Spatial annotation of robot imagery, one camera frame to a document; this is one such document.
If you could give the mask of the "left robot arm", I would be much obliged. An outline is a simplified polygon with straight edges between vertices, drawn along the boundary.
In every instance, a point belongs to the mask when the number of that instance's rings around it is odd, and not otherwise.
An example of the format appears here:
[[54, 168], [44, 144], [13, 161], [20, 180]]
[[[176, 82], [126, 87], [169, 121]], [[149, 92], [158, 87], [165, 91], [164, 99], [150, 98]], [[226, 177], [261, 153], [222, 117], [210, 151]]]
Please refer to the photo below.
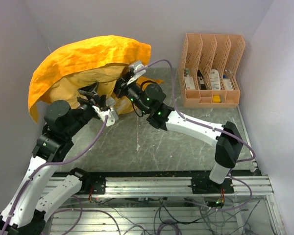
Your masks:
[[20, 186], [7, 207], [0, 212], [0, 231], [7, 235], [39, 235], [56, 209], [75, 193], [86, 194], [90, 182], [87, 173], [74, 169], [46, 196], [47, 183], [73, 146], [72, 138], [91, 119], [99, 119], [106, 110], [106, 96], [98, 95], [98, 83], [78, 89], [79, 106], [72, 109], [63, 99], [48, 106], [42, 135], [36, 141], [32, 157]]

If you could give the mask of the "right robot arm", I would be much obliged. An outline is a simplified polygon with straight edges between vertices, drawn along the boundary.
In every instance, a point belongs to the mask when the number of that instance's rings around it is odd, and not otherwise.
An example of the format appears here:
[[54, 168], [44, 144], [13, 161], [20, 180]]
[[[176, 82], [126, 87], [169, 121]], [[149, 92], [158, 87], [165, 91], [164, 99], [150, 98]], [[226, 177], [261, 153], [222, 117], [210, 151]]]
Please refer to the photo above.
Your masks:
[[237, 126], [229, 121], [226, 124], [217, 124], [183, 114], [164, 103], [166, 94], [157, 83], [148, 80], [147, 87], [143, 88], [133, 78], [128, 72], [117, 80], [114, 88], [116, 97], [128, 98], [142, 115], [147, 116], [147, 122], [152, 127], [185, 134], [214, 147], [215, 164], [206, 188], [213, 194], [222, 190], [223, 182], [229, 171], [235, 167], [243, 147]]

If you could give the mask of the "orange Mickey Mouse pillowcase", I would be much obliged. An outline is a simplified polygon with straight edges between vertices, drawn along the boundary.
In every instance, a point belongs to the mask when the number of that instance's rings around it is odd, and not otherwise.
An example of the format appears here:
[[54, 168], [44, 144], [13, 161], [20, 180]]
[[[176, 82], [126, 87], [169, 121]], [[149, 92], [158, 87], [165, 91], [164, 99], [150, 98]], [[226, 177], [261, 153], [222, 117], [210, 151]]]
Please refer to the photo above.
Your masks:
[[136, 61], [144, 65], [151, 58], [151, 45], [135, 39], [106, 35], [64, 45], [37, 67], [28, 92], [28, 112], [37, 122], [37, 103], [51, 104], [65, 100], [70, 107], [79, 106], [78, 89], [98, 83], [98, 94], [115, 102], [118, 114], [133, 112], [131, 102], [113, 93], [116, 81], [125, 68]]

